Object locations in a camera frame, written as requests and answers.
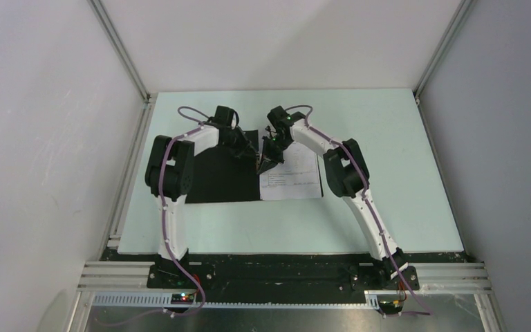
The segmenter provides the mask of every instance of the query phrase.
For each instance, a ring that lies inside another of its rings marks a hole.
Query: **white wall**
[[[63,324],[141,106],[87,1],[0,1],[0,331]]]
[[[460,0],[112,0],[151,91],[413,89]]]
[[[421,102],[467,249],[531,331],[531,1],[479,1]]]

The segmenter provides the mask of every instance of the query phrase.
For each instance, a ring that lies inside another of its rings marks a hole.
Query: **table top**
[[[405,252],[461,251],[429,141],[410,89],[285,90],[159,93],[119,244],[120,253],[157,252],[160,213],[144,176],[157,135],[176,136],[196,125],[179,106],[214,114],[235,109],[244,130],[267,126],[266,115],[282,105],[310,104],[311,125],[360,145],[370,171],[374,201],[392,237]],[[324,197],[185,205],[190,252],[348,253],[368,252],[355,217],[326,184]]]

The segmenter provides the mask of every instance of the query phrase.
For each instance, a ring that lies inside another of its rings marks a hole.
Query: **metal frame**
[[[98,252],[98,257],[102,254],[106,247],[118,247],[122,227],[124,223],[125,210],[127,200],[133,184],[135,181],[134,174],[136,173],[136,166],[138,165],[142,155],[142,145],[147,135],[147,130],[151,121],[151,114],[156,103],[157,94],[150,95],[143,84],[127,50],[125,49],[117,30],[115,29],[109,15],[102,4],[102,0],[88,0],[95,16],[99,19],[104,32],[106,33],[111,45],[115,49],[120,61],[123,63],[129,77],[136,86],[140,96],[144,100],[144,107],[138,122],[136,133],[133,137],[132,144],[129,149],[129,156],[123,170],[123,177],[120,183],[118,192],[115,195],[113,212],[107,222],[106,232],[103,242]],[[416,102],[419,106],[420,114],[422,116],[422,109],[420,106],[420,96],[424,91],[432,73],[438,68],[442,58],[445,56],[447,50],[451,46],[454,37],[457,36],[462,24],[465,22],[470,10],[475,4],[475,0],[462,0],[457,8],[445,34],[442,36],[440,43],[433,54],[428,66],[424,70],[422,77],[414,89]],[[430,133],[425,126],[431,147],[433,147]],[[435,159],[440,172],[440,165],[438,159]],[[112,261],[88,261],[85,263],[82,276],[80,278],[74,300],[71,305],[71,310],[68,313],[68,318],[65,324],[65,331],[84,331],[88,322],[89,313],[95,302],[95,299],[101,294],[117,294],[120,292],[125,295],[130,295],[131,298],[146,297],[149,295],[157,295],[162,297],[167,293],[179,293],[183,290],[178,289],[148,289],[146,288],[149,267],[152,262],[112,262]],[[488,277],[484,264],[482,263],[416,263],[412,264],[416,267],[418,272],[418,281],[420,282],[419,295],[435,295],[435,294],[473,294],[476,305],[486,331],[505,331],[506,328],[501,319],[498,304],[492,290],[492,284]],[[378,295],[394,295],[392,290],[372,290],[366,292],[366,297],[371,300]],[[128,303],[121,303],[121,300],[116,300],[113,305],[116,306],[130,306]],[[264,306],[256,306],[254,304],[226,304],[226,303],[207,303],[207,307],[212,308],[265,308]],[[290,308],[294,306],[269,304],[268,308]],[[304,308],[311,308],[310,305],[300,306]],[[320,308],[364,308],[357,305],[329,305],[316,306]]]

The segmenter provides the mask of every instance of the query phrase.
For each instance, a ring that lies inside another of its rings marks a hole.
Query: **paper sheet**
[[[283,153],[284,164],[259,176],[261,199],[316,199],[322,197],[317,155],[300,143]]]

